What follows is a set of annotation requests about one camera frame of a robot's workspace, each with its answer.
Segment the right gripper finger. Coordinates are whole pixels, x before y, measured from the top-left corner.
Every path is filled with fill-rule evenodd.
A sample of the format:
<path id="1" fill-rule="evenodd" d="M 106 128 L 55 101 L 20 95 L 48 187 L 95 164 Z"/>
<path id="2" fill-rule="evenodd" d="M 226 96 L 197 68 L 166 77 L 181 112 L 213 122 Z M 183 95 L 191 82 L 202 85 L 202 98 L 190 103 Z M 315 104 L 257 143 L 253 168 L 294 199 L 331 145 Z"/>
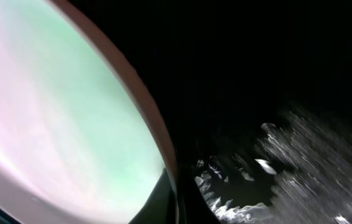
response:
<path id="1" fill-rule="evenodd" d="M 175 196 L 165 169 L 145 205 L 129 224 L 176 224 Z"/>

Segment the white plate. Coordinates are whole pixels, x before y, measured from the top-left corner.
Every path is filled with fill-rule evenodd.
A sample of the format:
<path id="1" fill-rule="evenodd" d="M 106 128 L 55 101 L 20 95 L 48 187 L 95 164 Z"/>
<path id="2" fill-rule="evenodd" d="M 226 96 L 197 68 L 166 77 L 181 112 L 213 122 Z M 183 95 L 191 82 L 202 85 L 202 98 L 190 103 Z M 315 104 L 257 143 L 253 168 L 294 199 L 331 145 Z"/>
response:
<path id="1" fill-rule="evenodd" d="M 174 147 L 124 54 L 69 1 L 0 1 L 0 207 L 22 223 L 129 223 Z"/>

